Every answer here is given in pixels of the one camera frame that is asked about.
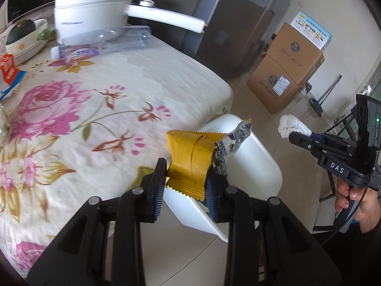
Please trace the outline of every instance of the black cable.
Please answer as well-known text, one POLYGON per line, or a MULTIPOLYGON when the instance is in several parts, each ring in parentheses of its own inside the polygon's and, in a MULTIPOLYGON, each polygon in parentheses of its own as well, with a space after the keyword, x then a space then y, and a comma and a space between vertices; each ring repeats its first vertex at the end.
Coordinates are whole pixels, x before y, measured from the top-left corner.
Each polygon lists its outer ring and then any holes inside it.
POLYGON ((333 236, 339 232, 342 227, 344 227, 344 225, 346 225, 346 223, 351 220, 351 218, 356 214, 357 210, 359 209, 360 205, 361 205, 361 202, 363 201, 364 197, 365 197, 365 194, 368 190, 368 187, 369 187, 369 184, 370 184, 370 180, 371 180, 371 176, 368 177, 368 180, 366 181, 366 184, 365 184, 365 190, 364 190, 364 193, 362 194, 361 196, 361 199, 359 201, 359 203, 357 204, 356 208, 354 209, 354 211, 348 216, 348 218, 344 221, 344 223, 340 226, 340 228, 336 229, 336 231, 329 237, 327 238, 327 240, 325 240, 321 245, 327 243, 330 239, 333 238, 333 236))

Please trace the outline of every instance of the stacked cardboard boxes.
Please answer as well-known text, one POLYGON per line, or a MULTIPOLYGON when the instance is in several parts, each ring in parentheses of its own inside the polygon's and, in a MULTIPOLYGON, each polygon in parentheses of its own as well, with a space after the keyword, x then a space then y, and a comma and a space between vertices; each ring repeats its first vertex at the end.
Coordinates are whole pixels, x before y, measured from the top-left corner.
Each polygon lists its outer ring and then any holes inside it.
POLYGON ((323 62, 319 48, 285 23, 247 85, 275 114, 303 90, 323 62))

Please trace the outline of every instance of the green pumpkin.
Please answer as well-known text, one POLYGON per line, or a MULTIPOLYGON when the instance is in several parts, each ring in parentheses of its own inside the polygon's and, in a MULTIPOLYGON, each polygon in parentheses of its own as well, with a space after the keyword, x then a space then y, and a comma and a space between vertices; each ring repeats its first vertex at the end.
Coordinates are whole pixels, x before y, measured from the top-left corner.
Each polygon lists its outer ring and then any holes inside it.
POLYGON ((24 36, 36 30, 34 22, 30 19, 22 20, 18 22, 12 29, 9 31, 6 44, 12 44, 19 39, 22 39, 24 36))

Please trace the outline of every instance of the pot handle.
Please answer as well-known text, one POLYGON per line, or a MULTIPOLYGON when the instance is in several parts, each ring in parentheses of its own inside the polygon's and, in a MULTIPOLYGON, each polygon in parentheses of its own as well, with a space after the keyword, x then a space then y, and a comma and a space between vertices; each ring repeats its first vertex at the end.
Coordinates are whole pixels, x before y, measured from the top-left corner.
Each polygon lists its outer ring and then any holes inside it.
POLYGON ((156 7, 128 4, 125 6, 124 14, 130 17, 163 22, 200 34, 203 33, 204 27, 207 26, 205 21, 201 19, 156 7))

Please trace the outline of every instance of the plastic water bottle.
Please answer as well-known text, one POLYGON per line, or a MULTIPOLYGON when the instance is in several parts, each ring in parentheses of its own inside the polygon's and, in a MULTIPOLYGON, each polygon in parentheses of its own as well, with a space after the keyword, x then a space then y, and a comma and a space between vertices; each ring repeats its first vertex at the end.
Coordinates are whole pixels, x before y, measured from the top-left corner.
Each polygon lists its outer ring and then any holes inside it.
POLYGON ((69 64, 109 52, 145 48, 150 36, 148 26, 95 30, 63 39, 63 45, 53 47, 50 56, 53 61, 63 60, 69 64))

